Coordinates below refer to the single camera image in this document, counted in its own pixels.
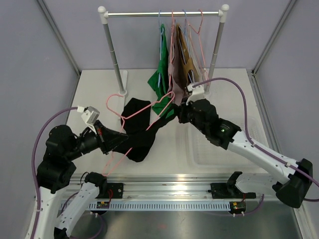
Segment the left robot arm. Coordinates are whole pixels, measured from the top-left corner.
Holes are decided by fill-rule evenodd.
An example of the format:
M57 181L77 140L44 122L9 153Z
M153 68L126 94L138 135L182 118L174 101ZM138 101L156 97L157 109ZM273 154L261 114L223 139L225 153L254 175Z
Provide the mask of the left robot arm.
M65 124L54 127L46 141L43 161L34 171L36 205L29 239L68 239L90 202L111 196L107 178L100 173L89 173L80 191L68 207L57 215L60 200L76 170L73 161L96 149L108 154L124 141L127 135L104 127L99 120L94 130L86 128L76 136Z

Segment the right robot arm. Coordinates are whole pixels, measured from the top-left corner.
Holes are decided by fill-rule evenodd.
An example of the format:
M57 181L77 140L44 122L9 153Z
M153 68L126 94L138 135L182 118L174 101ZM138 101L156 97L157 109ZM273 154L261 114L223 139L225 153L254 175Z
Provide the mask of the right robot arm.
M253 141L236 124L218 116L208 100L183 102L178 107L180 123L190 123L213 145L230 150L266 170L275 179L270 188L282 203L299 208L312 184L313 164L302 159L287 158Z

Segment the pink tank top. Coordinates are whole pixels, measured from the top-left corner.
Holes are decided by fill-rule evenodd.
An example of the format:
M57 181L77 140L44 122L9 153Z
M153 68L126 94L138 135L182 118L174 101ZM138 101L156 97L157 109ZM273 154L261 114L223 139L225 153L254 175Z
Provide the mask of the pink tank top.
M178 66L179 59L177 56L177 45L176 45L176 32L174 35L174 59L173 59L173 73L172 73L172 90L168 89L169 91L173 91L175 93L174 103L176 105L180 105L182 99L185 97L185 88L182 89L177 83L179 80L178 76Z

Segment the black tank top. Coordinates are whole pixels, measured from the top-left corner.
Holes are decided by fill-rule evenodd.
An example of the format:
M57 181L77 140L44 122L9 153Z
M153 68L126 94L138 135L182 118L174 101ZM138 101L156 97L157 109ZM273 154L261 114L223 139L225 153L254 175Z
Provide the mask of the black tank top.
M166 112L152 126L149 126L151 109L125 120L124 130L128 139L114 149L115 152L126 154L134 162L142 162L148 155L156 138L157 131L176 117L175 105L169 106Z

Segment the green tank top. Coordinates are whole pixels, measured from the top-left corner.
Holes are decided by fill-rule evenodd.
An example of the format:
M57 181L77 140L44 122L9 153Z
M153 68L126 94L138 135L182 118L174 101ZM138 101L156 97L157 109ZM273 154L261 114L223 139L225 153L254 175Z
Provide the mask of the green tank top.
M169 78L168 78L168 49L166 44L166 35L165 35L165 26L162 24L162 28L164 29L164 36L163 36L163 53L162 53L162 77L163 77L163 91L158 89L158 74L157 70L153 73L153 75L149 78L148 84L151 87L151 89L155 92L157 96L157 101L159 101L165 94L168 93L169 88ZM159 115L160 112L163 110L163 108L168 104L170 101L171 96L165 97L161 103L157 103L152 106L152 110ZM164 114L169 111L168 108L160 115L160 117L163 117Z

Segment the pink wire hanger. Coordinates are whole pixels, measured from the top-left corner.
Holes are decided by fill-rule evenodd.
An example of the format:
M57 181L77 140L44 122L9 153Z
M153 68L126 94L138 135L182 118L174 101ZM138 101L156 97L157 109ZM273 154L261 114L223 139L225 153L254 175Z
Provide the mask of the pink wire hanger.
M119 113L117 113L116 111L114 111L112 108L109 107L109 100L110 100L112 97L120 97L120 98L123 98L124 95L121 95L121 94L111 94L110 96L108 96L108 98L107 98L107 100L106 100L106 102L105 102L105 105L106 105L106 108L107 108L110 112L114 113L116 116L118 116L118 117L123 121L123 122L121 123L121 130L120 130L120 132L122 132L123 129L124 129L124 125L125 125L125 123L126 123L126 121L127 121L128 119L130 119L130 118L132 118L132 117L134 117L134 116L140 114L141 112L143 112L144 110L146 110L146 109L148 109L148 108L151 108L153 105L155 105L155 104L157 104L157 103L161 103L161 102L163 101L163 99L165 99L165 97L168 97L168 96L171 96L171 99L170 99L170 101L168 102L168 104L163 108L163 110L160 112L160 114L157 116L156 119L158 120L159 117L160 117L160 115L168 108L168 106L169 106L169 105L172 103L172 101L174 100L174 98L175 98L175 93L174 93L174 92L168 92L168 93L165 94L159 101L154 101L154 102L150 103L149 105L145 106L144 108L142 108L142 109L140 109L139 111L137 111L137 112L131 114L131 115L128 116L128 117L124 117L124 116L120 115ZM108 162L105 164L105 166L104 166L104 168L103 168L103 170L102 170L102 175L105 176L105 177L109 176L109 175L121 164L121 162L124 160L124 158L127 157L127 155L132 151L132 149L133 149L133 148L131 147L131 148L124 154L124 156L114 165L114 167L111 168L111 169L109 170L109 172L107 173L107 172L106 172L106 171L107 171L107 167L108 167L108 166L113 162L113 160L114 160L114 152L112 152L112 153L111 153L111 159L108 160Z

